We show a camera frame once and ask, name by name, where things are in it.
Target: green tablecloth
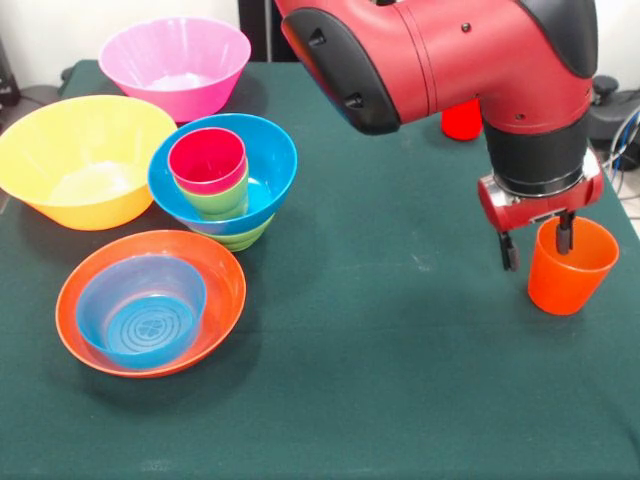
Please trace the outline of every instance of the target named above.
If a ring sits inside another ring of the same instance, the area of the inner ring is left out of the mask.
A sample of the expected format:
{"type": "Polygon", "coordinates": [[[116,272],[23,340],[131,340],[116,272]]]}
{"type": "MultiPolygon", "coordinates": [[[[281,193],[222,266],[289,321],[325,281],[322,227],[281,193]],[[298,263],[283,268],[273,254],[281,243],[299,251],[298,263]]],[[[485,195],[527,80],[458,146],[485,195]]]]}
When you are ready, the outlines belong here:
{"type": "MultiPolygon", "coordinates": [[[[116,90],[81,62],[64,95],[96,91],[116,90]]],[[[250,65],[226,110],[290,132],[299,175],[238,255],[237,328],[182,374],[93,371],[54,325],[84,257],[175,221],[152,207],[74,232],[15,200],[0,216],[0,478],[638,478],[640,248],[611,189],[584,214],[620,262],[552,318],[525,293],[535,228],[514,235],[522,271],[502,271],[482,140],[454,143],[438,118],[360,135],[299,65],[250,65]]]]}

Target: pink bowl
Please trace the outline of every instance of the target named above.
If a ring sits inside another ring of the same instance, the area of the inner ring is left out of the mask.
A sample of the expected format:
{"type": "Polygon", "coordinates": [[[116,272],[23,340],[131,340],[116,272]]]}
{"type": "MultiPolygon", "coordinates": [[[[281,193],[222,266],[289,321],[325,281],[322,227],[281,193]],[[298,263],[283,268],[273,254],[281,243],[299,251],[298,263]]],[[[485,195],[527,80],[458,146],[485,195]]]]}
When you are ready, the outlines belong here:
{"type": "Polygon", "coordinates": [[[164,109],[178,123],[220,110],[251,56],[237,28],[176,17],[133,25],[111,37],[100,68],[127,95],[164,109]]]}
{"type": "Polygon", "coordinates": [[[242,139],[224,128],[200,128],[180,137],[169,150],[169,170],[190,193],[216,195],[234,187],[247,171],[242,139]]]}

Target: red cup in background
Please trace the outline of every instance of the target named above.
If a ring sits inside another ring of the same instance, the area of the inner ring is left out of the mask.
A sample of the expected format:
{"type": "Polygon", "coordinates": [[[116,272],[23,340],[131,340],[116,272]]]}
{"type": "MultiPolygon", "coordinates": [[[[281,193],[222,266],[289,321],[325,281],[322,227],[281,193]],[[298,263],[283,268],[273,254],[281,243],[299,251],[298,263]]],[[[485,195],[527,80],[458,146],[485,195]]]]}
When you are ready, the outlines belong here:
{"type": "Polygon", "coordinates": [[[454,140],[466,142],[478,138],[482,133],[480,101],[475,98],[444,110],[441,126],[444,134],[454,140]]]}

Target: black object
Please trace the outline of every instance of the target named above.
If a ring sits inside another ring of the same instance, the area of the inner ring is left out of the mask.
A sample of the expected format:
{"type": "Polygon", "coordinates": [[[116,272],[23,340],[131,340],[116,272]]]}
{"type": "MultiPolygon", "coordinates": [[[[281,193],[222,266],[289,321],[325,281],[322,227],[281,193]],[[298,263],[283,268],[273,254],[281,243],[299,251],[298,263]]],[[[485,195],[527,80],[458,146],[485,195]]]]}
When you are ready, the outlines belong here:
{"type": "Polygon", "coordinates": [[[595,103],[601,104],[609,95],[620,88],[620,83],[608,75],[597,75],[593,78],[593,91],[598,96],[595,103]]]}
{"type": "MultiPolygon", "coordinates": [[[[608,155],[611,142],[620,126],[640,108],[640,90],[618,91],[618,81],[606,75],[593,79],[596,93],[589,108],[589,140],[593,147],[608,155]]],[[[638,143],[636,139],[622,155],[618,167],[621,170],[638,168],[638,143]]]]}
{"type": "Polygon", "coordinates": [[[556,250],[560,255],[567,255],[573,250],[573,221],[575,212],[562,212],[560,223],[556,227],[556,250]]]}
{"type": "Polygon", "coordinates": [[[321,10],[303,8],[284,19],[284,28],[302,63],[356,129],[378,135],[400,128],[389,92],[344,23],[321,10]]]}
{"type": "Polygon", "coordinates": [[[594,0],[519,0],[569,70],[591,78],[598,68],[598,19],[594,0]]]}
{"type": "Polygon", "coordinates": [[[0,40],[0,106],[13,107],[20,101],[16,77],[9,66],[9,59],[0,40]]]}
{"type": "Polygon", "coordinates": [[[267,45],[271,41],[271,60],[274,62],[297,62],[289,43],[280,30],[282,16],[271,0],[271,15],[268,14],[262,0],[238,0],[240,28],[251,41],[251,60],[265,62],[269,60],[267,45]],[[270,25],[271,38],[267,25],[270,25]]]}
{"type": "Polygon", "coordinates": [[[506,133],[484,122],[491,164],[500,185],[521,196],[561,192],[582,175],[587,115],[566,128],[541,135],[506,133]]]}
{"type": "Polygon", "coordinates": [[[502,253],[502,266],[505,270],[517,272],[520,269],[520,251],[509,232],[498,233],[500,239],[500,252],[502,253]]]}
{"type": "Polygon", "coordinates": [[[263,2],[238,0],[240,29],[251,42],[251,61],[267,60],[267,24],[263,2]]]}

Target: yellow bowl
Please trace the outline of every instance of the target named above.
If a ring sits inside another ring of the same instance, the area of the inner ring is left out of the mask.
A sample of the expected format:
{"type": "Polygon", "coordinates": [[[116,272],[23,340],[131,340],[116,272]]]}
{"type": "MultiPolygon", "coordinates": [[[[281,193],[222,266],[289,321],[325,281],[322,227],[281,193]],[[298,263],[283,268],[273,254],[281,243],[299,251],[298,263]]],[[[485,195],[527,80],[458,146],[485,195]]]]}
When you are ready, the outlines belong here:
{"type": "Polygon", "coordinates": [[[151,204],[147,169],[175,130],[167,113],[135,98],[54,103],[0,136],[0,188],[65,227],[117,227],[151,204]]]}

